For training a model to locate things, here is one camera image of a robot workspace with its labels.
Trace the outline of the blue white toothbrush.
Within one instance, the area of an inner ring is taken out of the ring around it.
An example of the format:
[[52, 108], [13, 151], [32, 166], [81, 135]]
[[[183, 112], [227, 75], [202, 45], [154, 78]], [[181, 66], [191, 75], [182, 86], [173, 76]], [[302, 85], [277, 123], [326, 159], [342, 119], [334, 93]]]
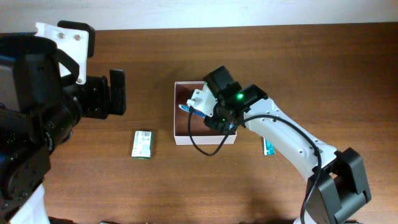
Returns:
[[[181, 110], [183, 110], [183, 111], [185, 111], [185, 112], [187, 112], [187, 113], [190, 112], [190, 107], [187, 106], [187, 105], [179, 104], [178, 107], [179, 107]], [[192, 114], [197, 115], [197, 116], [200, 116], [200, 117], [202, 117], [202, 118], [205, 118], [205, 117], [206, 117], [206, 114], [204, 114], [204, 113], [202, 113], [202, 112], [200, 112], [200, 111], [198, 111], [198, 110], [193, 110], [193, 113], [192, 113]]]

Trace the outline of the teal toothpaste tube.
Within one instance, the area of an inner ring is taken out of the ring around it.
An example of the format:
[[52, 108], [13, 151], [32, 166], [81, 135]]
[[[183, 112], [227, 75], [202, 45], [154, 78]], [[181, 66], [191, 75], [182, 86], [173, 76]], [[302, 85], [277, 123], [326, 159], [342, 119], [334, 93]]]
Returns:
[[274, 146], [266, 139], [263, 139], [263, 151], [265, 156], [275, 155]]

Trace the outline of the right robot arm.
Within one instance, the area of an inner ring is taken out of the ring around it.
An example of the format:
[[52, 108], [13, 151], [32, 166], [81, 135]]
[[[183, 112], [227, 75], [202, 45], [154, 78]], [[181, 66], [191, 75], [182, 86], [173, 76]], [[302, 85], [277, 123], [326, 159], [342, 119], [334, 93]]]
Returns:
[[302, 175], [307, 186], [296, 223], [344, 223], [371, 201], [364, 162], [354, 149], [339, 151], [319, 140], [256, 85], [206, 83], [203, 90], [215, 101], [213, 115], [270, 141]]

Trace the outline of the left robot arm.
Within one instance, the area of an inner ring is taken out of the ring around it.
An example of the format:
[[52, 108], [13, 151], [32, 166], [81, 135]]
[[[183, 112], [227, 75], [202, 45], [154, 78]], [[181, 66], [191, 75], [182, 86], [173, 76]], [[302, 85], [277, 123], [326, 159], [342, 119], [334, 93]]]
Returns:
[[79, 64], [56, 43], [34, 35], [1, 37], [1, 222], [45, 223], [29, 204], [50, 170], [50, 156], [82, 118], [126, 111], [126, 76], [77, 84]]

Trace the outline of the white square cardboard box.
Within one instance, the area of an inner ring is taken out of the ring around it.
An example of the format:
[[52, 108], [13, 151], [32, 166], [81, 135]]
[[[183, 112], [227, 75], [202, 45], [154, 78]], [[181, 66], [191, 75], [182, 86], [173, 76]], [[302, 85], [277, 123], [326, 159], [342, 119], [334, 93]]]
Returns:
[[[202, 90], [204, 81], [175, 82], [174, 84], [174, 139], [176, 145], [192, 145], [188, 135], [188, 112], [179, 105], [186, 105], [193, 90]], [[191, 118], [191, 134], [197, 146], [219, 145], [224, 134], [205, 126], [204, 118], [193, 114]]]

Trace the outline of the white green soap box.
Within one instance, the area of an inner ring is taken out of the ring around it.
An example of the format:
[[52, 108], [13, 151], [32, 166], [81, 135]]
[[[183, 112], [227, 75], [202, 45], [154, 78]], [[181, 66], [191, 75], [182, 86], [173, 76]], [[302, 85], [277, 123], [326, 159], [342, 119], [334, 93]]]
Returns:
[[136, 131], [132, 146], [131, 157], [135, 159], [150, 159], [152, 155], [151, 131]]

